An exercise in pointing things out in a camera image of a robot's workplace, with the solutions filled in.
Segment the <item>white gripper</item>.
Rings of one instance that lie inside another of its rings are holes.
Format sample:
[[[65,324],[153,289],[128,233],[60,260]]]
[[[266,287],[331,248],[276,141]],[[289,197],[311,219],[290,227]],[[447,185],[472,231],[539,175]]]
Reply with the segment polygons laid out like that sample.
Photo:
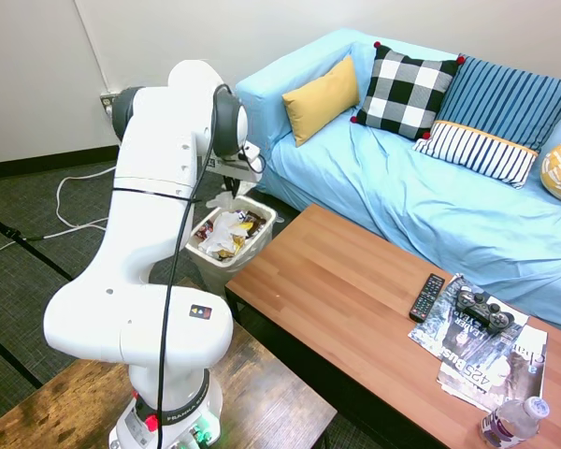
[[[241,181],[258,183],[264,174],[264,162],[259,156],[248,162],[239,159],[224,161],[210,156],[203,157],[203,163],[206,171],[228,178],[227,190],[233,198],[237,196]]]

